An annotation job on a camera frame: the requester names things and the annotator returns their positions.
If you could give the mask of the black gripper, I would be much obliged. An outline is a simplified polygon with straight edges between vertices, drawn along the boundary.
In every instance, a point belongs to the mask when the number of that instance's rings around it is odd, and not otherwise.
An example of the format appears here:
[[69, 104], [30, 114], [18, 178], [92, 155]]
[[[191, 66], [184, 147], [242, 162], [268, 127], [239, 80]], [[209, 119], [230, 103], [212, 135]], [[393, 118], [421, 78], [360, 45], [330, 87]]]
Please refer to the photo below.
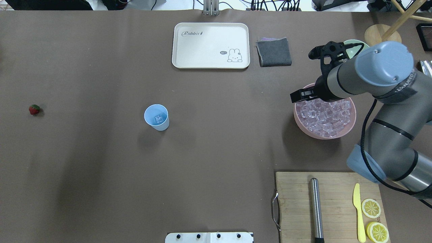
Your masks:
[[347, 62], [347, 59], [342, 61], [331, 60], [330, 57], [320, 59], [321, 76], [318, 77], [314, 86], [290, 93], [291, 102], [321, 99], [330, 103], [344, 99], [343, 95], [354, 96], [353, 93], [342, 87], [338, 77], [339, 69], [344, 62]]

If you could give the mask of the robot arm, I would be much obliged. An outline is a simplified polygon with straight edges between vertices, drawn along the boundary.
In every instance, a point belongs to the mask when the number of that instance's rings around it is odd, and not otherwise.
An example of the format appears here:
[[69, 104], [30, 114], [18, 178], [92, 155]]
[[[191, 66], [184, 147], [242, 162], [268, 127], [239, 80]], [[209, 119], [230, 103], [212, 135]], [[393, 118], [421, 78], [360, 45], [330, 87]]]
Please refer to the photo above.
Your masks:
[[354, 46], [330, 41], [314, 47], [308, 57], [320, 60], [322, 74], [312, 87], [292, 92], [291, 101], [330, 103], [371, 94], [374, 101], [347, 166], [431, 207], [431, 158], [410, 147], [423, 126], [431, 125], [431, 77], [415, 68], [402, 43], [385, 41], [350, 58], [347, 50]]

